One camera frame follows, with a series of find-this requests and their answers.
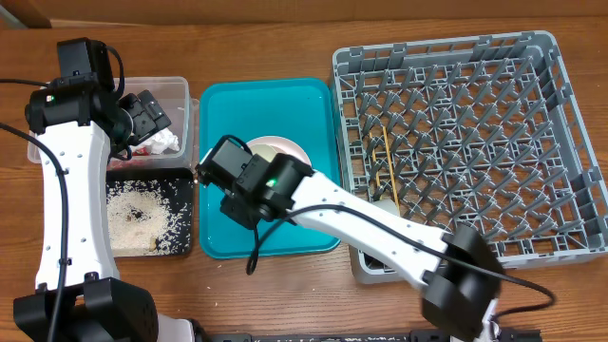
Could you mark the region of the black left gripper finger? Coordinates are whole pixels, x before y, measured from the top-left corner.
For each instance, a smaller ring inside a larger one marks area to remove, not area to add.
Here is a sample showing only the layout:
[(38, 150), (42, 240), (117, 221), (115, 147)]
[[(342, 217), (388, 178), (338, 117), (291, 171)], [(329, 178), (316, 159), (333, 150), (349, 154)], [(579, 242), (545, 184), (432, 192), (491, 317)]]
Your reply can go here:
[(151, 135), (151, 136), (138, 136), (137, 135), (136, 116), (140, 114), (140, 110), (141, 110), (141, 105), (140, 105), (140, 100), (138, 98), (138, 95), (135, 95), (134, 93), (127, 94), (120, 100), (120, 107), (127, 112), (127, 114), (129, 115), (129, 117), (131, 118), (131, 121), (132, 121), (132, 133), (131, 133), (131, 136), (128, 138), (129, 145), (138, 145), (140, 143), (143, 143), (145, 140), (147, 140), (151, 136), (153, 136), (153, 135)]
[(171, 120), (149, 90), (140, 92), (138, 98), (141, 105), (140, 114), (136, 116), (138, 136), (154, 135), (171, 124)]

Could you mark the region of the red snack wrapper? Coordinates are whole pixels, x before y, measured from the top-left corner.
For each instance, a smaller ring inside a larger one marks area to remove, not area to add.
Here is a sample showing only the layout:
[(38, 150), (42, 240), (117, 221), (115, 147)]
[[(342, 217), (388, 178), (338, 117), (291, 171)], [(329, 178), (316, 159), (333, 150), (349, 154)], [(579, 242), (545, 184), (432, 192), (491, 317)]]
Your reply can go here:
[(147, 149), (145, 147), (136, 149), (135, 147), (132, 148), (132, 155), (133, 156), (148, 156), (149, 153), (147, 151)]

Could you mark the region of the white napkin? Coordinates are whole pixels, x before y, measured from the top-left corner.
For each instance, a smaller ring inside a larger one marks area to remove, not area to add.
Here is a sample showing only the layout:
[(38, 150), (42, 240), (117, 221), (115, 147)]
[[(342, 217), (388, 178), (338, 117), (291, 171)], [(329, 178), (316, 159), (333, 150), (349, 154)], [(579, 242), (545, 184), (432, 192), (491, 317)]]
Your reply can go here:
[(178, 152), (180, 140), (169, 128), (165, 128), (144, 142), (135, 146), (136, 149), (145, 147), (149, 155), (160, 155), (164, 152)]

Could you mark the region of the white plate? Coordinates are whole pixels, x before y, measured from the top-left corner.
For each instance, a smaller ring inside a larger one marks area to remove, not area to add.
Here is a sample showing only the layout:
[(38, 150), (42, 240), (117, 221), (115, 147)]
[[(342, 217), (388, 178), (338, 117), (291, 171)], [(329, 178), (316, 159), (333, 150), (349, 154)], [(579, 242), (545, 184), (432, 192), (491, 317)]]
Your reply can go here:
[(258, 137), (255, 139), (252, 139), (250, 141), (247, 142), (247, 146), (250, 148), (251, 145), (253, 144), (268, 144), (270, 145), (274, 150), (277, 151), (277, 155), (278, 154), (286, 154), (286, 155), (291, 155), (296, 157), (297, 159), (301, 160), (302, 162), (307, 163), (308, 165), (311, 165), (311, 160), (308, 157), (308, 155), (306, 154), (306, 152), (295, 142), (283, 138), (283, 137), (279, 137), (279, 136), (262, 136), (262, 137)]

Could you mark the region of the wooden chopstick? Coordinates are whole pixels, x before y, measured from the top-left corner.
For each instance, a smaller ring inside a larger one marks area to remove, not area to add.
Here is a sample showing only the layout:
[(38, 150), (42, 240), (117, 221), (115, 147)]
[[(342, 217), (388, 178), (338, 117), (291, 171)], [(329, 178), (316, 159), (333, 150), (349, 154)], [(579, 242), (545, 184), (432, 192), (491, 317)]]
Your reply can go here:
[(382, 127), (382, 134), (383, 134), (383, 140), (384, 140), (384, 144), (385, 144), (386, 157), (387, 157), (387, 161), (388, 161), (388, 165), (389, 165), (389, 177), (390, 177), (391, 191), (392, 191), (393, 201), (394, 201), (396, 209), (397, 209), (396, 215), (401, 217), (400, 202), (399, 202), (398, 192), (397, 192), (397, 187), (396, 187), (397, 183), (395, 181), (392, 156), (391, 156), (390, 147), (389, 147), (388, 130), (385, 126)]
[(372, 158), (372, 173), (374, 175), (374, 180), (375, 180), (375, 185), (376, 188), (379, 189), (381, 187), (381, 181), (379, 179), (378, 176), (378, 168), (376, 167), (376, 163), (377, 163), (377, 158), (376, 158), (376, 152), (375, 152), (375, 148), (377, 146), (377, 143), (375, 142), (375, 138), (373, 137), (371, 131), (369, 133), (370, 135), (370, 147), (371, 147), (371, 158)]

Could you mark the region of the grey bowl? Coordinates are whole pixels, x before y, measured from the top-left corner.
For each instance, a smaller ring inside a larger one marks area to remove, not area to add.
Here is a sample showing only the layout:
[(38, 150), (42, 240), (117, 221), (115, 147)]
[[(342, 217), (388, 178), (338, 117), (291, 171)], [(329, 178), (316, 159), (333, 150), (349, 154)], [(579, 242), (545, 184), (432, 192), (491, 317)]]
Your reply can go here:
[(392, 215), (395, 215), (397, 217), (400, 216), (398, 205), (391, 199), (380, 199), (374, 201), (372, 204)]

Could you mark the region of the cream cup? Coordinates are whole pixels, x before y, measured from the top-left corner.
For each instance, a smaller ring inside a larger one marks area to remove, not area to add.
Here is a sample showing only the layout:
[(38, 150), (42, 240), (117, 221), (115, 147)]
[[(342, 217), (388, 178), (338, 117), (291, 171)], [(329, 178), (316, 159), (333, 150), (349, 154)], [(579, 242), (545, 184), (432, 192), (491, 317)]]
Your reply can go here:
[(250, 149), (255, 155), (259, 155), (266, 162), (271, 162), (277, 154), (276, 150), (274, 150), (270, 145), (264, 143), (253, 144), (250, 146)]

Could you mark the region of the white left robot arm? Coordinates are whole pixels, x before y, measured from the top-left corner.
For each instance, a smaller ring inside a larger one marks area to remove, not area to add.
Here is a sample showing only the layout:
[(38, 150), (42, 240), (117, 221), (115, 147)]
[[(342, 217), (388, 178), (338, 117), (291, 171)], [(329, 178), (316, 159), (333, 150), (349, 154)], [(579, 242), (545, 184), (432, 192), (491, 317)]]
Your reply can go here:
[(124, 91), (117, 52), (97, 40), (57, 45), (61, 75), (30, 95), (25, 138), (41, 154), (44, 240), (34, 294), (13, 302), (34, 341), (155, 341), (151, 294), (121, 281), (106, 211), (106, 167), (171, 124), (153, 95)]

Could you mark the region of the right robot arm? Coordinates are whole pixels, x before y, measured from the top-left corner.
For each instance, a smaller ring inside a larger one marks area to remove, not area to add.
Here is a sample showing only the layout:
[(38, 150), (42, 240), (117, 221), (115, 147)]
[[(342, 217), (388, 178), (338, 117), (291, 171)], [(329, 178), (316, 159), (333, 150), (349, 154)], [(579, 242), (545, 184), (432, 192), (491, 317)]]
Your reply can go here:
[(285, 221), (339, 238), (389, 266), (422, 294), (423, 317), (459, 341), (490, 341), (504, 272), (473, 228), (454, 233), (398, 217), (342, 189), (300, 159), (271, 161), (224, 136), (196, 167), (225, 194), (221, 212), (255, 229)]

